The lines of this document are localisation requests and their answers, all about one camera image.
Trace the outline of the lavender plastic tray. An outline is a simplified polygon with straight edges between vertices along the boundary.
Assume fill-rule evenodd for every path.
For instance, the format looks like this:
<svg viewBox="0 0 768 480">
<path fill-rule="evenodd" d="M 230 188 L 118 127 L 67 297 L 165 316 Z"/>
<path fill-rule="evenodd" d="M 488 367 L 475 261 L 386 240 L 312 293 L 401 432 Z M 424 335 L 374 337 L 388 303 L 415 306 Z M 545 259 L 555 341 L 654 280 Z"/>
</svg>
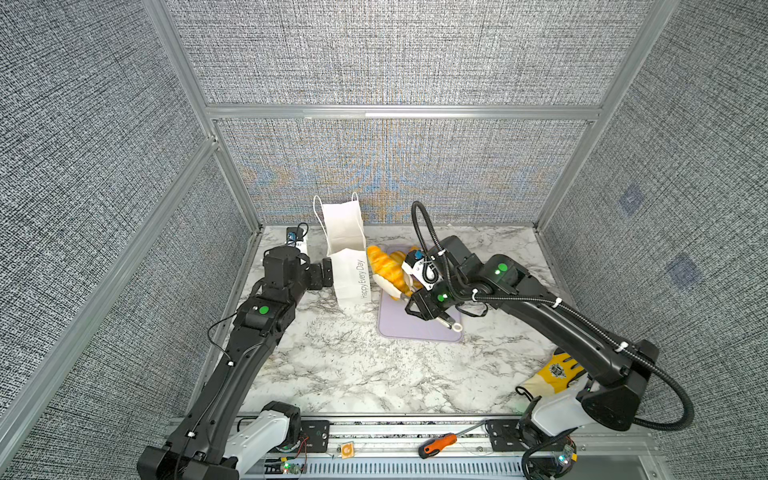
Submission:
<svg viewBox="0 0 768 480">
<path fill-rule="evenodd" d="M 406 254 L 409 252 L 395 250 L 394 248 L 384 252 L 391 254 L 395 251 L 402 251 Z M 438 322 L 437 319 L 424 321 L 415 316 L 408 315 L 405 312 L 405 306 L 410 297 L 406 297 L 402 300 L 394 300 L 382 291 L 378 314 L 378 330 L 382 336 L 442 342 L 458 342 L 463 338 L 463 331 L 451 331 Z M 451 308 L 448 313 L 454 320 L 461 324 L 459 321 L 460 315 L 455 308 Z"/>
</svg>

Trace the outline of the small orange tag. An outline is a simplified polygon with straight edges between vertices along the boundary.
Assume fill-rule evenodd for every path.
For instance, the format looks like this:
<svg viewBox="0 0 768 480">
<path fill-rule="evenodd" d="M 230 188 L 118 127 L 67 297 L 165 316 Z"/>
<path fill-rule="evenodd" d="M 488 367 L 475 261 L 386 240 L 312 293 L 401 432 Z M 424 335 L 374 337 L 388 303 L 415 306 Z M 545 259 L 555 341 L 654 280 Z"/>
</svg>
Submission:
<svg viewBox="0 0 768 480">
<path fill-rule="evenodd" d="M 355 456 L 355 445 L 353 442 L 344 443 L 340 446 L 342 459 L 351 459 Z"/>
</svg>

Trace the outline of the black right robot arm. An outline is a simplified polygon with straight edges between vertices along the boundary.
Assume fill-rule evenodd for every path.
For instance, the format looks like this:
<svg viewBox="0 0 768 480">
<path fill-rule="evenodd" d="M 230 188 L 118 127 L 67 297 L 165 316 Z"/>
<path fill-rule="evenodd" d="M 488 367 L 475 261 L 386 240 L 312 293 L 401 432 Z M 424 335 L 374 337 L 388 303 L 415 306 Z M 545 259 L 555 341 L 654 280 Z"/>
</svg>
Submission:
<svg viewBox="0 0 768 480">
<path fill-rule="evenodd" d="M 486 310 L 499 310 L 523 321 L 582 367 L 580 386 L 531 401 L 519 419 L 518 435 L 529 452 L 562 443 L 575 430 L 590 424 L 619 432 L 633 425 L 656 431 L 681 431 L 692 425 L 694 403 L 657 365 L 654 344 L 631 342 L 603 328 L 550 292 L 507 255 L 496 254 L 483 262 L 457 236 L 439 238 L 419 201 L 411 206 L 411 219 L 420 248 L 407 255 L 403 267 L 421 287 L 408 300 L 408 315 L 455 329 L 459 323 L 449 309 L 481 304 Z M 425 236 L 431 237 L 431 246 L 423 241 Z M 680 400 L 680 419 L 658 422 L 638 417 L 653 377 Z"/>
</svg>

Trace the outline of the orange handled screwdriver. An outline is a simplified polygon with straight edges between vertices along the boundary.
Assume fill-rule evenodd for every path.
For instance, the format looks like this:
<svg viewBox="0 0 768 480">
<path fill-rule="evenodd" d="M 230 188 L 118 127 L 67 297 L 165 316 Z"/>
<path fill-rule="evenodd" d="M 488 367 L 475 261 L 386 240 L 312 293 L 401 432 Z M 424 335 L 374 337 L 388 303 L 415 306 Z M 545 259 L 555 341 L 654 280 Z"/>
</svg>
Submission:
<svg viewBox="0 0 768 480">
<path fill-rule="evenodd" d="M 481 427 L 484 427 L 485 425 L 485 422 L 478 422 L 458 432 L 449 432 L 441 436 L 431 438 L 418 447 L 417 455 L 422 460 L 433 458 L 442 453 L 446 448 L 456 445 L 460 438 L 471 432 L 474 432 L 475 430 L 480 429 Z"/>
</svg>

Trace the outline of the yellow work glove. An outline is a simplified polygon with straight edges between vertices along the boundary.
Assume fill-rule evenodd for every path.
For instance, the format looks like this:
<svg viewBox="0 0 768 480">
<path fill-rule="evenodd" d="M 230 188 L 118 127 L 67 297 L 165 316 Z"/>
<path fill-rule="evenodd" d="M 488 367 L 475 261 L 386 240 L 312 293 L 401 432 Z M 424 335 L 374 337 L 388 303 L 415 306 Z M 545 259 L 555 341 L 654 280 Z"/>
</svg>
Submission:
<svg viewBox="0 0 768 480">
<path fill-rule="evenodd" d="M 529 401 L 566 390 L 586 373 L 581 364 L 564 350 L 556 349 L 549 362 L 535 375 L 515 387 L 515 392 Z"/>
</svg>

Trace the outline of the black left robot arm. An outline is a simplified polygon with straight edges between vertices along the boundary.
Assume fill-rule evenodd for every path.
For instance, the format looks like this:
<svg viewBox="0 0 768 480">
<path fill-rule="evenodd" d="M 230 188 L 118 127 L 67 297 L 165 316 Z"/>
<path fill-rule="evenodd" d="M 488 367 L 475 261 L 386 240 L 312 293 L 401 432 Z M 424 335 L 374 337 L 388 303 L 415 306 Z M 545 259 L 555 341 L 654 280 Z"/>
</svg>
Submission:
<svg viewBox="0 0 768 480">
<path fill-rule="evenodd" d="M 333 284 L 332 261 L 318 262 L 290 245 L 269 249 L 264 275 L 238 307 L 217 367 L 187 416 L 161 447 L 148 446 L 137 462 L 142 479 L 238 479 L 276 447 L 299 438 L 301 411 L 273 401 L 255 432 L 230 436 L 248 390 L 296 317 L 308 291 Z"/>
</svg>

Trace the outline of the white paper gift bag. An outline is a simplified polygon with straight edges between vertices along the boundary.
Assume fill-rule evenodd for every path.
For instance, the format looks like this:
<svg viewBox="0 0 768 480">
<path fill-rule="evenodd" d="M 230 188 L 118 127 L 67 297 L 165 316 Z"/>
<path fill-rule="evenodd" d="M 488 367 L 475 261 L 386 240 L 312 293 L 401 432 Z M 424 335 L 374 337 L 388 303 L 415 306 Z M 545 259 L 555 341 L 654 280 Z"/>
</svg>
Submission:
<svg viewBox="0 0 768 480">
<path fill-rule="evenodd" d="M 323 203 L 315 195 L 312 206 L 326 240 L 339 307 L 347 311 L 367 304 L 371 301 L 370 273 L 357 193 L 344 203 Z"/>
</svg>

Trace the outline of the large croissant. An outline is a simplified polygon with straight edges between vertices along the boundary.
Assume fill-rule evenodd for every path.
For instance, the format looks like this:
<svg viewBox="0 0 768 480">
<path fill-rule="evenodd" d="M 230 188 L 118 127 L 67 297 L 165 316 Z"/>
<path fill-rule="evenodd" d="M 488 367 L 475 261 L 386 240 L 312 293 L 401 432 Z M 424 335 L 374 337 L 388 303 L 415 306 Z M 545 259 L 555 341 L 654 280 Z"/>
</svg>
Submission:
<svg viewBox="0 0 768 480">
<path fill-rule="evenodd" d="M 384 252 L 380 247 L 371 245 L 367 248 L 367 258 L 372 269 L 372 275 L 379 272 L 392 272 L 399 274 L 404 272 L 401 265 L 406 257 L 406 253 L 402 251 L 395 251 L 391 254 Z M 407 297 L 412 295 L 412 290 L 406 293 Z"/>
</svg>

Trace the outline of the aluminium front rail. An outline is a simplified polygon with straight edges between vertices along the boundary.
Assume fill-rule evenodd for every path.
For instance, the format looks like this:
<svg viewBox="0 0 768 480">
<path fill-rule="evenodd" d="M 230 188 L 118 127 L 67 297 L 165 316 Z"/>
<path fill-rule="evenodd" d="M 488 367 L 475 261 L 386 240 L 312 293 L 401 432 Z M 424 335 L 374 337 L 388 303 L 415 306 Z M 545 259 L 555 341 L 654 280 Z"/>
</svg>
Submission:
<svg viewBox="0 0 768 480">
<path fill-rule="evenodd" d="M 230 432 L 255 432 L 259 414 L 236 417 Z M 486 425 L 433 458 L 418 447 L 431 438 Z M 651 434 L 599 425 L 578 428 L 564 442 L 530 453 L 509 415 L 312 415 L 294 445 L 270 450 L 239 479 L 669 479 L 672 473 Z M 353 442 L 355 456 L 340 446 Z"/>
</svg>

